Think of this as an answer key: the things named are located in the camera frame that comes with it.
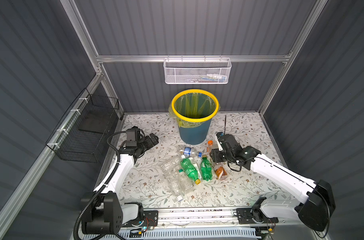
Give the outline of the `brown tea bottle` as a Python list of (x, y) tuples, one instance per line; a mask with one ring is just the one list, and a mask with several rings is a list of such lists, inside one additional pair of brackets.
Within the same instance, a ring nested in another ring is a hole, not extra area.
[(227, 178), (227, 172), (222, 164), (215, 164), (213, 169), (218, 180), (225, 180)]

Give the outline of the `large clear crushed bottle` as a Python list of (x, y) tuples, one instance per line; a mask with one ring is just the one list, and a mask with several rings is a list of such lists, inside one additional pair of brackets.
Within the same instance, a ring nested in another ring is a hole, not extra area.
[(180, 166), (181, 161), (185, 158), (183, 155), (177, 155), (173, 158), (165, 160), (161, 164), (161, 170), (164, 173), (166, 182), (168, 183), (170, 190), (175, 195), (182, 194), (182, 187), (178, 178), (176, 168)]

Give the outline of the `clear bottle blue label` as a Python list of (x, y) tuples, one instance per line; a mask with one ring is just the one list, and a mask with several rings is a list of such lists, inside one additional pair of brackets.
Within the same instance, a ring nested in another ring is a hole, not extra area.
[(185, 156), (186, 158), (202, 158), (206, 153), (197, 150), (196, 148), (190, 146), (180, 145), (178, 146), (179, 154)]

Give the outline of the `green bottle yellow cap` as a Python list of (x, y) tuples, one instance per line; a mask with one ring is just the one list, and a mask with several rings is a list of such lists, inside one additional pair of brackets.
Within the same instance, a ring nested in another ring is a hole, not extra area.
[(191, 163), (189, 158), (185, 158), (181, 161), (181, 167), (184, 170), (184, 172), (187, 174), (187, 176), (196, 184), (199, 185), (201, 183), (198, 171), (194, 167), (194, 165)]

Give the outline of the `clear bottle white cap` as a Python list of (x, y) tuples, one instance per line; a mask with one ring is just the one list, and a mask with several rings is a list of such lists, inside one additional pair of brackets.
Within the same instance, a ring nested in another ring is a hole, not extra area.
[(170, 173), (167, 180), (173, 195), (176, 196), (177, 201), (181, 202), (185, 194), (191, 192), (194, 187), (194, 182), (182, 170)]

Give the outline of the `clear bottle green label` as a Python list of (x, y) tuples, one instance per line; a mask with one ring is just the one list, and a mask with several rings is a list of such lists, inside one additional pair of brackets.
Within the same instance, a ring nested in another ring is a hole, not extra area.
[(195, 160), (195, 158), (190, 158), (190, 161), (191, 161), (192, 165), (195, 167), (195, 169), (197, 170), (199, 179), (202, 181), (203, 178), (202, 178), (201, 171), (199, 169), (197, 161)]

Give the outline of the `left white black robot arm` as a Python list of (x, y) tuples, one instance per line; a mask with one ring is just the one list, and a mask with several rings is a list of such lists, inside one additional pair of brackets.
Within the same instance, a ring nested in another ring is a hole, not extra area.
[(102, 239), (106, 235), (115, 235), (120, 240), (119, 231), (122, 227), (135, 227), (134, 233), (141, 235), (149, 228), (144, 207), (139, 202), (129, 202), (121, 205), (119, 193), (123, 183), (144, 153), (159, 143), (159, 138), (151, 133), (148, 136), (142, 129), (132, 127), (123, 132), (127, 139), (119, 148), (111, 141), (116, 133), (107, 139), (107, 144), (115, 151), (116, 160), (102, 182), (91, 193), (86, 193), (81, 199), (81, 212), (77, 217), (73, 230), (73, 238), (81, 239), (79, 233), (96, 235)]

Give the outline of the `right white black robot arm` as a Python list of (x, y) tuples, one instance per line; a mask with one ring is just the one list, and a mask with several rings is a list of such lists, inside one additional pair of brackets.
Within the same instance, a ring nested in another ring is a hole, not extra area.
[(238, 212), (241, 219), (264, 224), (277, 219), (300, 220), (316, 232), (327, 231), (336, 205), (330, 183), (305, 178), (262, 154), (258, 149), (242, 147), (233, 135), (218, 132), (215, 135), (218, 148), (211, 150), (215, 163), (236, 165), (236, 172), (246, 169), (262, 175), (294, 196), (294, 200), (268, 200), (260, 197), (248, 213)]

